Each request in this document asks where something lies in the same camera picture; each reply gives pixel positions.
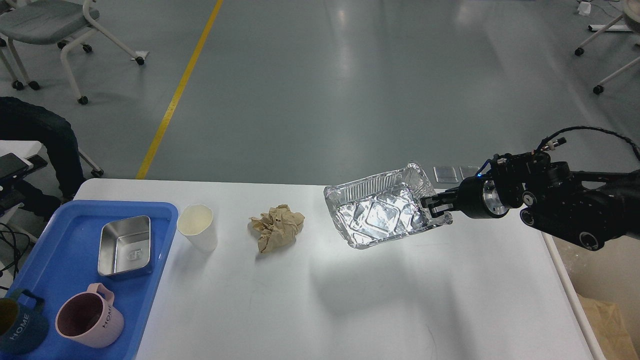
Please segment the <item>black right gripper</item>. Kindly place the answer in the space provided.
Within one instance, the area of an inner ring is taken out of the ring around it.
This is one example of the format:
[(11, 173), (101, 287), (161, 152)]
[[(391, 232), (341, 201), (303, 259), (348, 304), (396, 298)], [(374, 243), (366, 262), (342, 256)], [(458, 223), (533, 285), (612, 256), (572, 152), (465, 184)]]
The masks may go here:
[(445, 212), (460, 211), (471, 219), (500, 219), (509, 212), (499, 198), (494, 181), (478, 176), (465, 178), (457, 190), (420, 198), (420, 204), (432, 218), (444, 216)]

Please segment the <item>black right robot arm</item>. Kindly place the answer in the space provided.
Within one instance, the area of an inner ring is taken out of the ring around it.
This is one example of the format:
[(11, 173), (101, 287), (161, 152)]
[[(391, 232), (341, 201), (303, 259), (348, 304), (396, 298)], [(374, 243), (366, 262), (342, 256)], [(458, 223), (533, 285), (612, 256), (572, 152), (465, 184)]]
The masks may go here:
[(529, 152), (496, 153), (457, 187), (421, 198), (421, 206), (433, 218), (460, 211), (471, 219), (500, 219), (518, 208), (528, 227), (590, 251), (622, 236), (638, 239), (638, 170), (572, 171), (551, 159), (566, 142), (562, 133), (575, 130), (560, 129)]

